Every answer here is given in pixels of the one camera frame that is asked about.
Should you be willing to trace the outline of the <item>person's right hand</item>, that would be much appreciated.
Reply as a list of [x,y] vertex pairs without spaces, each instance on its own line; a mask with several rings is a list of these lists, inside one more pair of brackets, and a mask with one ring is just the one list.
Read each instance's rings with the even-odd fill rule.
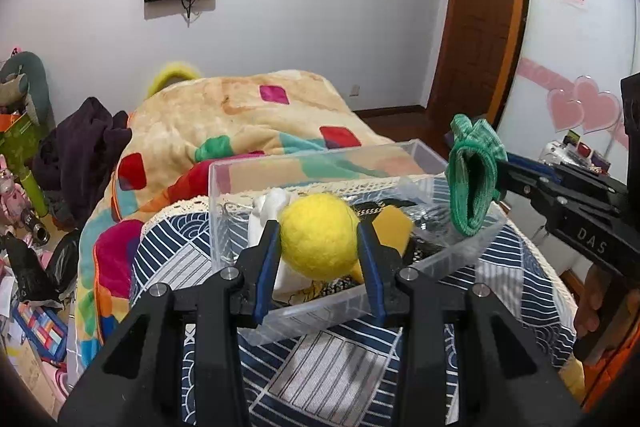
[[597,265],[591,265],[574,317],[574,327],[579,338],[598,329],[600,323],[598,311],[602,307],[608,283],[610,283],[608,272]]

